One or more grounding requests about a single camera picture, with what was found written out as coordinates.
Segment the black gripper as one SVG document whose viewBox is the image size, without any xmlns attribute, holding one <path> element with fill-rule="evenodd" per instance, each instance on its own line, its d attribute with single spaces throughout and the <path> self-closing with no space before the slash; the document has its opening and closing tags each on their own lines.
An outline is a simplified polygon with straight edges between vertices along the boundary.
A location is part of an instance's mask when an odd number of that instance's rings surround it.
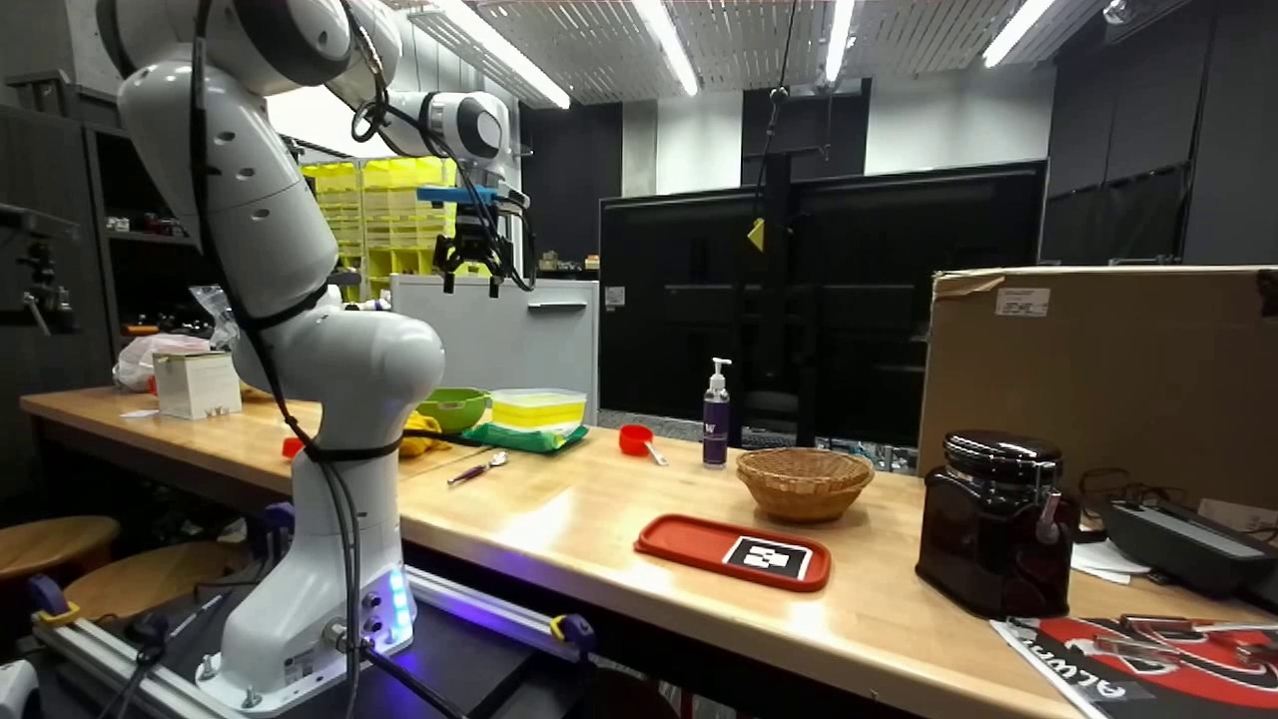
<svg viewBox="0 0 1278 719">
<path fill-rule="evenodd" d="M 457 292 L 457 273 L 463 265 L 483 265 L 491 273 L 491 298 L 500 298 L 503 281 L 515 276 L 510 241 L 503 234 L 494 208 L 463 204 L 457 211 L 457 230 L 435 241 L 435 269 L 443 273 L 447 294 Z"/>
</svg>

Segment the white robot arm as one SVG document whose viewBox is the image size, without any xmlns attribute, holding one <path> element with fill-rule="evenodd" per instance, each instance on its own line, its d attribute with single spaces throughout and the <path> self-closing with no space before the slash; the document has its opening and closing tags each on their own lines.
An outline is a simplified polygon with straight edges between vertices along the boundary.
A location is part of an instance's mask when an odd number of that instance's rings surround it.
<svg viewBox="0 0 1278 719">
<path fill-rule="evenodd" d="M 491 192 L 506 184 L 510 115 L 491 91 L 406 88 L 406 23 L 382 0 L 96 0 L 96 27 L 153 189 L 218 273 L 236 370 L 275 404 L 318 409 L 290 459 L 290 549 L 194 677 L 236 714 L 282 714 L 414 635 L 394 475 L 443 340 L 335 298 L 338 241 L 266 100 L 322 88 L 386 147 Z"/>
</svg>

